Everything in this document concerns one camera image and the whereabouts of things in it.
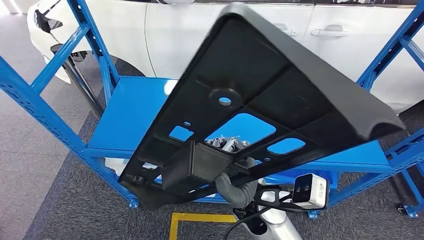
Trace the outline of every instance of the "gray floor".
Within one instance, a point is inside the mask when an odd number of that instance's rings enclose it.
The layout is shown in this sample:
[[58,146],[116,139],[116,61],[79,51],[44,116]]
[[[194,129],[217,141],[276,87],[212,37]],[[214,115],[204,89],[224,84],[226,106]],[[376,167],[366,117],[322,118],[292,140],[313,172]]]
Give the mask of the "gray floor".
[[[31,44],[26,15],[1,16],[0,22],[0,56],[32,82],[45,62]],[[99,79],[98,72],[84,72],[89,79]],[[98,93],[97,83],[92,85]],[[54,78],[41,96],[76,133],[80,131],[89,107],[76,87]],[[0,91],[0,240],[24,237],[67,154],[62,143]]]
[[[25,17],[0,18],[0,55],[30,82],[44,66],[31,45]],[[81,66],[90,84],[100,90],[99,73]],[[96,119],[73,85],[57,78],[42,97],[72,129],[86,139]],[[422,127],[423,108],[405,117],[409,131]],[[399,133],[381,141],[383,147],[407,135]],[[0,92],[0,240],[165,240],[170,216],[182,213],[229,214],[226,204],[189,203],[151,212],[128,208],[107,184],[43,129],[2,91]],[[344,174],[341,186],[359,174]],[[305,240],[320,239],[424,239],[424,219],[409,219],[394,208],[413,203],[401,177],[382,182],[310,220],[305,214],[289,217]],[[182,222],[178,239],[221,239],[226,223]],[[241,228],[230,239],[246,239]]]

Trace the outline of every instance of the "yellow floor marking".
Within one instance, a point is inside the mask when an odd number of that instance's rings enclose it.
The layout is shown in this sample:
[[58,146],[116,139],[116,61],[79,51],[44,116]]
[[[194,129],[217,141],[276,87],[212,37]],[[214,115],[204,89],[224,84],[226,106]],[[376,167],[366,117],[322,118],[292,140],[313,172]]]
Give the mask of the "yellow floor marking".
[[172,213],[171,226],[169,228],[169,240],[177,240],[178,221],[235,223],[236,219],[233,215],[174,212]]

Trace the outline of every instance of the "car door handle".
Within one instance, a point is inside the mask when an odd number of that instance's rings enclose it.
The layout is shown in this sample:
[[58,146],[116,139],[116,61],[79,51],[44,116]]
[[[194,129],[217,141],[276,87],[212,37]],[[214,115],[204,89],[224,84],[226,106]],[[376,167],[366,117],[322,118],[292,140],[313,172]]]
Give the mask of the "car door handle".
[[284,24],[284,23],[274,23],[274,25],[277,28],[279,28],[283,33],[287,34],[289,37],[296,36],[296,32],[293,29],[288,28],[286,24]]
[[324,29],[314,29],[310,31],[310,34],[316,37],[346,37],[350,32],[344,30],[339,24],[330,24]]

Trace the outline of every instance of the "black cable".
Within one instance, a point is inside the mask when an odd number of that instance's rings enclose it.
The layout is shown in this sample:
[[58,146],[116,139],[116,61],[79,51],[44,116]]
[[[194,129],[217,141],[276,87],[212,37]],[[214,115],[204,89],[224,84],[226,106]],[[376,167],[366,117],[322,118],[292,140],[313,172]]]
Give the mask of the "black cable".
[[257,216],[259,216],[259,215],[261,215],[261,214],[263,214],[263,213],[265,213],[266,211],[268,211],[268,210],[270,210],[271,208],[269,207],[269,206],[267,206],[267,207],[265,207],[264,209],[262,209],[262,210],[260,210],[260,211],[258,211],[257,213],[255,213],[255,214],[252,214],[252,215],[250,215],[250,216],[248,216],[248,217],[245,217],[245,218],[243,218],[243,219],[240,219],[240,220],[238,220],[236,223],[234,223],[232,226],[230,226],[228,229],[227,229],[227,231],[225,232],[225,235],[224,235],[224,238],[223,238],[223,240],[227,240],[228,239],[228,236],[230,235],[230,232],[235,228],[235,227],[237,227],[238,225],[240,225],[240,224],[242,224],[242,223],[244,223],[244,222],[247,222],[248,220],[250,220],[250,219],[253,219],[253,218],[256,218]]
[[[280,201],[280,203],[282,203],[283,201],[285,201],[285,200],[287,200],[287,199],[291,199],[291,198],[292,198],[292,196],[293,196],[293,193],[290,193],[290,194],[288,194],[288,195],[286,195],[286,196],[284,196],[284,197],[280,198],[280,199],[279,199],[279,201]],[[235,227],[237,227],[238,225],[240,225],[240,224],[242,224],[242,223],[245,223],[245,222],[247,222],[247,221],[248,221],[248,220],[250,220],[250,219],[256,218],[257,216],[259,216],[259,215],[261,215],[261,214],[265,213],[266,211],[268,211],[268,210],[270,210],[270,209],[271,209],[271,207],[267,206],[267,207],[265,207],[264,209],[262,209],[262,210],[258,211],[258,212],[257,212],[257,213],[255,213],[255,214],[252,214],[252,215],[250,215],[250,216],[248,216],[248,217],[245,217],[245,218],[243,218],[243,219],[238,220],[236,223],[234,223],[232,226],[230,226],[230,227],[227,229],[227,231],[226,231],[226,232],[225,232],[225,234],[224,234],[224,238],[223,238],[222,240],[227,240],[227,239],[228,239],[228,237],[229,237],[229,235],[230,235],[230,233],[231,233],[231,231],[232,231]]]

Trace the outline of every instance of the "blue metal shelf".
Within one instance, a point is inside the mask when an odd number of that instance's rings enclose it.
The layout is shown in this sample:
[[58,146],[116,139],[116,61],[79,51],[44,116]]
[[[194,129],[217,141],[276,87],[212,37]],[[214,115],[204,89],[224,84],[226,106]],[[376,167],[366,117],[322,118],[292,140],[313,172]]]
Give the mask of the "blue metal shelf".
[[[85,0],[68,0],[68,3],[79,23],[75,33],[62,45],[31,85],[27,84],[0,57],[0,88],[127,199],[130,207],[135,208],[138,206],[138,199],[117,182],[115,173],[105,167],[104,162],[99,158],[129,159],[131,157],[157,112],[164,104],[167,98],[164,94],[164,85],[170,79],[120,76],[109,57],[108,50]],[[424,23],[423,9],[424,3],[421,1],[359,78],[358,84],[370,89],[376,77],[403,48],[423,68],[424,53],[412,41],[412,37]],[[83,37],[86,37],[99,62],[107,102],[107,108],[88,143],[83,142],[39,96]],[[269,176],[267,180],[272,183],[291,183],[296,175],[302,174],[302,171],[316,171],[319,175],[329,178],[331,187],[335,189],[341,172],[367,173],[360,180],[344,189],[332,191],[329,205],[334,206],[396,173],[408,174],[405,170],[415,164],[418,164],[418,168],[424,173],[421,163],[424,159],[424,142],[417,140],[422,138],[422,134],[424,134],[423,130],[415,133],[386,153],[381,150],[377,141],[373,141],[307,163],[291,171]],[[199,201],[225,202],[218,194],[212,201],[209,198],[203,198]],[[418,206],[415,210],[423,208],[423,206]],[[314,218],[317,213],[312,211],[309,216]]]

